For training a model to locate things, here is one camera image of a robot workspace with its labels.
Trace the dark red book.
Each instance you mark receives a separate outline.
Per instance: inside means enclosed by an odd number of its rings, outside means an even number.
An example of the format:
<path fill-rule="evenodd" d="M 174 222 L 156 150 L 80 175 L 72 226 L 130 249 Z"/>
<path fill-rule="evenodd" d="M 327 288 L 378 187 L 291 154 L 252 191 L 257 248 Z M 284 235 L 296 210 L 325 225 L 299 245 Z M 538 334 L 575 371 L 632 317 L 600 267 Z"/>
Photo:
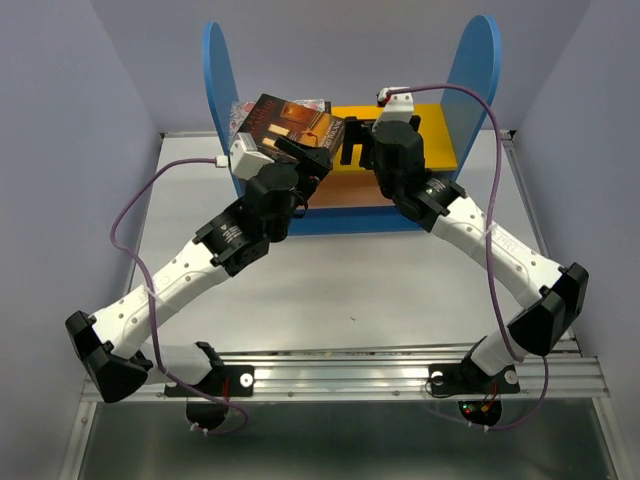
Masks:
<path fill-rule="evenodd" d="M 252 135 L 257 148 L 272 158 L 289 158 L 275 147 L 279 136 L 312 147 L 326 147 L 333 159 L 345 131 L 343 118 L 266 93 L 257 100 L 237 133 Z"/>

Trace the Little Women floral book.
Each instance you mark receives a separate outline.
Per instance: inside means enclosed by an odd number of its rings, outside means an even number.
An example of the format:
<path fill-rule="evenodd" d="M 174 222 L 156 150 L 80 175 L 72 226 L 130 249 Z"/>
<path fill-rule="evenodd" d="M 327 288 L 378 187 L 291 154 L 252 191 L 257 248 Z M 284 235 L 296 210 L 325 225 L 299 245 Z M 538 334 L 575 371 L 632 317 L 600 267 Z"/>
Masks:
<path fill-rule="evenodd" d="M 232 103 L 228 135 L 229 143 L 232 143 L 234 136 L 237 134 L 240 126 L 253 109 L 255 103 L 256 101 L 238 101 Z M 293 103 L 327 113 L 330 113 L 332 108 L 331 102 L 324 99 L 293 100 Z"/>

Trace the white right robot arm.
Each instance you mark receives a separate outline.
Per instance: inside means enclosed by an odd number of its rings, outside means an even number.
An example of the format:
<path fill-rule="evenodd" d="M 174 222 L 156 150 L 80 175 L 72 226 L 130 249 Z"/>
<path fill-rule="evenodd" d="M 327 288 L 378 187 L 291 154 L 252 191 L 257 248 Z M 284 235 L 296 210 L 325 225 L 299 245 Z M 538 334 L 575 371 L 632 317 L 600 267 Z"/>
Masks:
<path fill-rule="evenodd" d="M 562 266 L 530 249 L 459 184 L 426 168 L 423 139 L 410 121 L 349 116 L 342 150 L 355 145 L 361 148 L 360 167 L 374 173 L 382 196 L 402 216 L 483 267 L 489 284 L 503 285 L 522 308 L 512 320 L 500 320 L 497 332 L 465 356 L 463 384 L 482 390 L 507 366 L 528 355 L 548 355 L 582 311 L 587 270 L 577 262 Z"/>

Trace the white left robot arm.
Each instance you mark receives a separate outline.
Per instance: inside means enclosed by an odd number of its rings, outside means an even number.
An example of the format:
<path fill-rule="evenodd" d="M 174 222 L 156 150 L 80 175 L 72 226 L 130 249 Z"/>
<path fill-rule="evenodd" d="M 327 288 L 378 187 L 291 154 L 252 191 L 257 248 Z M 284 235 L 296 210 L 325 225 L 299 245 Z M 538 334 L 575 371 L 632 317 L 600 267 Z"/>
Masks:
<path fill-rule="evenodd" d="M 121 401 L 144 385 L 172 382 L 207 395 L 220 394 L 234 375 L 206 342 L 161 349 L 158 329 L 207 290 L 231 279 L 283 241 L 295 217 L 331 169 L 326 147 L 287 137 L 275 145 L 287 154 L 274 160 L 249 135 L 237 135 L 229 156 L 244 193 L 198 229 L 192 239 L 142 285 L 94 313 L 73 313 L 65 322 L 77 357 L 103 401 Z"/>

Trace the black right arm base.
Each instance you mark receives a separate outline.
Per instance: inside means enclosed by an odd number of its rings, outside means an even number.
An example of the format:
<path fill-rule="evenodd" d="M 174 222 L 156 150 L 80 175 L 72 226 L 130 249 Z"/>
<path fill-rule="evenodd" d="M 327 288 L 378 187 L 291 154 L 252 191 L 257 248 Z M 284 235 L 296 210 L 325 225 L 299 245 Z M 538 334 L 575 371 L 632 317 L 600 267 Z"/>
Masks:
<path fill-rule="evenodd" d="M 487 430 L 496 427 L 503 407 L 500 395 L 514 395 L 521 391 L 513 364 L 494 375 L 487 375 L 472 360 L 480 345 L 478 341 L 459 363 L 435 363 L 429 366 L 425 382 L 426 393 L 435 399 L 463 396 L 457 402 L 463 419 L 471 426 Z"/>

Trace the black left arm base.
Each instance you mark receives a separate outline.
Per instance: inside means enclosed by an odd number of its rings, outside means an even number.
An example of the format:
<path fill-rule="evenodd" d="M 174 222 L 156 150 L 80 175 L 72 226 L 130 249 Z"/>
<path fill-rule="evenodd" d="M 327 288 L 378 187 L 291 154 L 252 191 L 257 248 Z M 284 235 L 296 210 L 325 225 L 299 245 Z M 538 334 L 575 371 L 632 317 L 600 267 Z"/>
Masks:
<path fill-rule="evenodd" d="M 193 432 L 222 436 L 243 430 L 249 423 L 249 414 L 232 399 L 253 396 L 255 367 L 225 364 L 206 342 L 197 342 L 195 347 L 207 359 L 206 375 L 194 385 L 171 380 L 165 385 L 164 394 L 187 400 L 185 416 Z"/>

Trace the blue yellow wooden bookshelf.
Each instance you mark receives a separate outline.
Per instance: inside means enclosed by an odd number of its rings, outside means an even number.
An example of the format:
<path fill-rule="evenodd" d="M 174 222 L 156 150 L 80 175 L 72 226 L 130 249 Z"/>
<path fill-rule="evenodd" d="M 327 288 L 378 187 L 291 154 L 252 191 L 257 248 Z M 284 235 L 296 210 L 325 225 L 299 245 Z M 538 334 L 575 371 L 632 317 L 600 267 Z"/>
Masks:
<path fill-rule="evenodd" d="M 202 40 L 204 82 L 209 110 L 223 150 L 229 150 L 229 122 L 233 102 L 240 101 L 226 41 L 220 26 L 209 22 Z M 494 100 L 501 73 L 501 36 L 495 19 L 473 17 L 465 27 L 448 76 L 450 85 L 437 104 L 419 104 L 418 132 L 424 141 L 428 168 L 451 179 L 460 174 L 476 136 L 486 118 L 480 100 Z M 479 100 L 463 93 L 468 88 Z M 294 221 L 290 235 L 328 235 L 412 231 L 415 224 L 402 217 L 384 199 L 370 171 L 358 166 L 361 147 L 353 163 L 339 164 L 322 183 L 307 215 Z"/>

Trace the aluminium mounting rail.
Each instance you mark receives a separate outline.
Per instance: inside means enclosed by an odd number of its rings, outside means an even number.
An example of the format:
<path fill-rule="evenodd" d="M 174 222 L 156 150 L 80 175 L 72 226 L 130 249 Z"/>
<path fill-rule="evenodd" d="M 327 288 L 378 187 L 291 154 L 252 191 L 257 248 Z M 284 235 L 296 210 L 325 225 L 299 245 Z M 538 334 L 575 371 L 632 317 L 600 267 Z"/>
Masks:
<path fill-rule="evenodd" d="M 233 352 L 221 357 L 229 365 L 254 367 L 253 395 L 244 398 L 244 403 L 430 401 L 425 391 L 429 367 L 457 363 L 469 349 L 468 344 L 449 344 Z M 599 361 L 581 356 L 575 341 L 562 340 L 547 361 L 548 399 L 609 396 Z"/>

